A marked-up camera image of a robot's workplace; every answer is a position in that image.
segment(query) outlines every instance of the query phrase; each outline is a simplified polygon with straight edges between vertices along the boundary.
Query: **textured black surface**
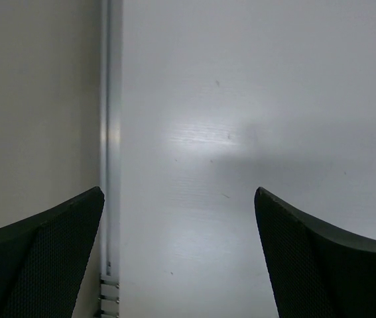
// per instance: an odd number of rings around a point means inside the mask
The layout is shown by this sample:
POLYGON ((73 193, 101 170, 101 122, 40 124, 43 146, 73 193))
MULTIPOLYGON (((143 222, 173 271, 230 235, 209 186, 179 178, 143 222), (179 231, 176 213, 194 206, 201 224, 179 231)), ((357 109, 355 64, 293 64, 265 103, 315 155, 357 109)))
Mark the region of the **textured black surface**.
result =
POLYGON ((255 211, 281 318, 376 317, 376 240, 301 212, 264 189, 255 211))
POLYGON ((103 202, 96 187, 0 229, 0 317, 71 317, 103 202))

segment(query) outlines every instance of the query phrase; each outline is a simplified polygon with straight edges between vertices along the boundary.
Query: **glossy white surface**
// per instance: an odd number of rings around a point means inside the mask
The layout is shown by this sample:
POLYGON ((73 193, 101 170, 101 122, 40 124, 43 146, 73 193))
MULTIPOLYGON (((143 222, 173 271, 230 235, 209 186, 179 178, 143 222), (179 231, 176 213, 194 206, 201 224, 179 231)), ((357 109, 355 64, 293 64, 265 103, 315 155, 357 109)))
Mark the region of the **glossy white surface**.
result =
POLYGON ((123 8, 121 316, 276 317, 258 186, 376 238, 376 1, 123 8))

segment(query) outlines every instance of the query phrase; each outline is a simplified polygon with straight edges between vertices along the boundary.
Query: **gray wall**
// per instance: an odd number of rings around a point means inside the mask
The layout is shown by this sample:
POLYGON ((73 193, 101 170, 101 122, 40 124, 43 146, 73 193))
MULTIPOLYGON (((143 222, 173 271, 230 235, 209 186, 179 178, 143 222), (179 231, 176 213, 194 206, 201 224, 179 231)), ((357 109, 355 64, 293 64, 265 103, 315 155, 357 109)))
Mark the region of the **gray wall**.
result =
MULTIPOLYGON (((99 183, 100 1, 0 0, 0 227, 99 183)), ((75 317, 91 317, 99 254, 75 317)))
POLYGON ((376 1, 124 0, 122 35, 122 317, 276 317, 259 186, 376 239, 376 1))

